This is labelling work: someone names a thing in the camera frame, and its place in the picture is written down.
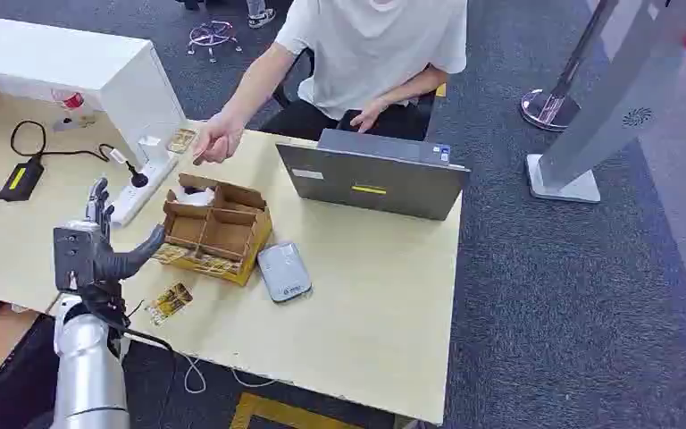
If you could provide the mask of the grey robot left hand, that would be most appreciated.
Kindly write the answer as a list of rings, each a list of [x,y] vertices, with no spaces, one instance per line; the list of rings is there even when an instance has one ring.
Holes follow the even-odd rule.
[[[108,180],[98,178],[88,195],[85,217],[54,228],[54,273],[59,291],[77,293],[101,283],[117,283],[135,275],[165,242],[165,229],[157,224],[149,237],[128,252],[111,245],[111,216],[107,203]]]

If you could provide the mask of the person's left hand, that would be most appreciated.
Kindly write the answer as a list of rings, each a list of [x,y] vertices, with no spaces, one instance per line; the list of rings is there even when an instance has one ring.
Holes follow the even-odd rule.
[[[358,115],[350,120],[349,125],[357,132],[367,132],[377,121],[380,114],[389,106],[386,99],[378,97],[369,103]]]

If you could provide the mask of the person's right hand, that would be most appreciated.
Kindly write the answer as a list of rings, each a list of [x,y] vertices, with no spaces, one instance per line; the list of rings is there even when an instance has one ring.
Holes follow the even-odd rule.
[[[246,122],[225,112],[206,121],[194,149],[193,165],[220,164],[232,157],[240,144]]]

